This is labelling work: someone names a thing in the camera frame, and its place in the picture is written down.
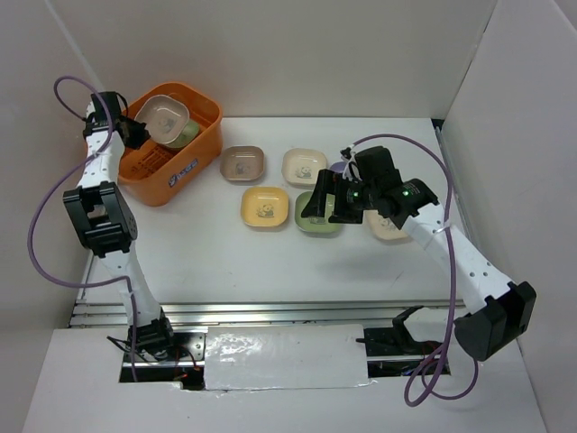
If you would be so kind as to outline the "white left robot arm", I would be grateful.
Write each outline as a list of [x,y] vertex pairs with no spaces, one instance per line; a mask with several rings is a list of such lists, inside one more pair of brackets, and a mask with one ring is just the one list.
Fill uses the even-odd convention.
[[83,136],[88,162],[77,186],[64,192],[64,206],[82,246],[119,280],[129,323],[127,348],[140,358],[167,360],[177,352],[178,338],[143,275],[136,219],[117,185],[124,150],[138,148],[150,136],[143,123],[125,115],[113,91],[91,96]]

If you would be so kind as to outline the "yellow panda plate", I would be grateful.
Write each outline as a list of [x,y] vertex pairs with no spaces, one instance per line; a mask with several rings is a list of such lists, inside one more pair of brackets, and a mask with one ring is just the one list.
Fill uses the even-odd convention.
[[253,228],[280,227],[289,215],[289,195],[278,187],[250,187],[243,193],[240,215]]

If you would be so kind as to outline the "brown panda plate front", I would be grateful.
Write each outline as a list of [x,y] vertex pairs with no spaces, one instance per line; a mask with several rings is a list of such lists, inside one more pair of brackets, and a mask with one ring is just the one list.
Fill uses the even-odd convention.
[[188,108],[178,100],[166,96],[149,97],[134,120],[145,124],[150,138],[169,148],[181,148],[179,137],[188,124]]

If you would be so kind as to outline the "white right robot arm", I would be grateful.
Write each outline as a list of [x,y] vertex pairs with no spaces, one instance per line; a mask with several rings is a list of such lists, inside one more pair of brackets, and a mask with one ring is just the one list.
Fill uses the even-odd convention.
[[329,196],[334,197],[329,222],[360,224],[364,211],[375,210],[455,275],[456,289],[468,312],[454,321],[454,335],[474,360],[488,360],[527,331],[535,289],[526,281],[513,282],[459,229],[444,221],[444,208],[422,180],[402,181],[398,175],[387,174],[354,181],[321,170],[302,217],[321,217]]

